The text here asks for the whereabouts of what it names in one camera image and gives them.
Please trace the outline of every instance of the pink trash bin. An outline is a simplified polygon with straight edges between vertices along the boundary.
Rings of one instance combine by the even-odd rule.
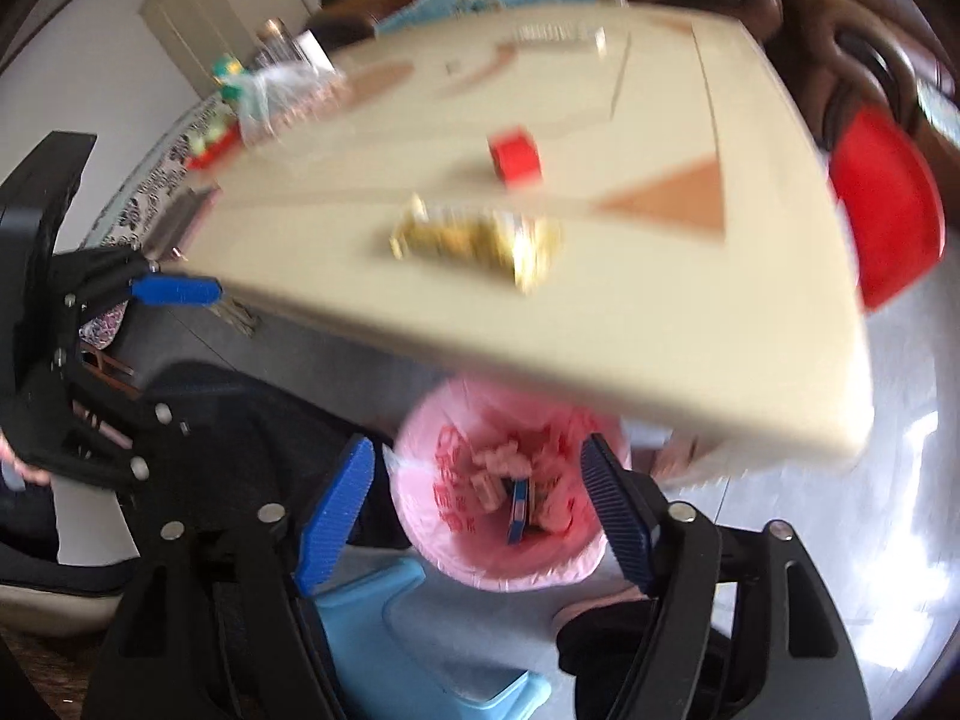
[[[429,562],[479,589],[517,592],[582,581],[607,547],[580,474],[580,446],[595,432],[629,468],[630,445],[617,418],[488,382],[450,380],[407,419],[388,461],[400,523]],[[528,457],[546,442],[558,447],[571,514],[564,533],[528,529],[520,544],[507,545],[510,507],[484,513],[469,483],[472,455],[508,440]]]

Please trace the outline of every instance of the tiled floor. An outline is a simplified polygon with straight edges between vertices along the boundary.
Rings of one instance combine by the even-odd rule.
[[[847,623],[875,720],[887,720],[925,678],[960,620],[960,242],[942,266],[868,320],[875,429],[851,473],[784,469],[716,482],[671,497],[721,524],[794,523]],[[264,317],[246,338],[200,309],[136,309],[116,355],[141,377],[178,359],[230,365],[359,422],[397,426],[443,372],[353,341]],[[383,562],[344,555],[339,578]],[[572,683],[556,669],[549,622],[565,603],[619,586],[608,560],[579,586],[497,595],[428,570],[395,622],[411,650],[476,695],[504,685],[505,669],[544,673],[554,694],[542,717],[572,717]],[[730,624],[730,589],[715,622]]]

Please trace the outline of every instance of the tabletop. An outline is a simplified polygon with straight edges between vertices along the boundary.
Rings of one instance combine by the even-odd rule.
[[[525,25],[603,28],[606,52],[517,45]],[[810,459],[860,452],[872,393],[856,276],[815,146],[739,23],[530,7],[335,61],[347,106],[212,171],[221,192],[184,250],[190,272],[300,322],[623,415]],[[514,127],[542,165],[520,189],[488,152]],[[522,295],[392,259],[414,193],[558,220],[544,283]]]

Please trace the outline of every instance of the candy wrapper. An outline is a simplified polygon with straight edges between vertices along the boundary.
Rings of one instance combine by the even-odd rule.
[[[496,209],[427,208],[416,195],[390,238],[398,260],[416,253],[477,264],[510,276],[525,293],[544,280],[559,247],[554,220]]]

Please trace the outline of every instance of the brown triangle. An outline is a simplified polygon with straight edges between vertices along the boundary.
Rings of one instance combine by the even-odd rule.
[[[602,214],[627,215],[697,231],[723,234],[724,199],[720,163],[716,157],[642,184],[602,197],[593,206]]]
[[[485,84],[490,79],[494,79],[496,76],[499,76],[503,71],[509,68],[512,63],[517,61],[517,55],[520,52],[517,50],[516,43],[501,43],[496,46],[496,51],[493,52],[493,60],[488,65],[483,66],[475,73],[471,73],[469,76],[460,79],[448,89],[443,90],[443,95],[445,97],[453,97],[453,95],[462,95],[464,92],[469,92],[472,89],[475,89],[482,84]]]
[[[390,90],[400,86],[413,74],[414,63],[409,60],[402,62],[384,62],[379,65],[366,67],[357,73],[348,76],[352,96],[344,104],[343,110],[359,108],[387,94]]]

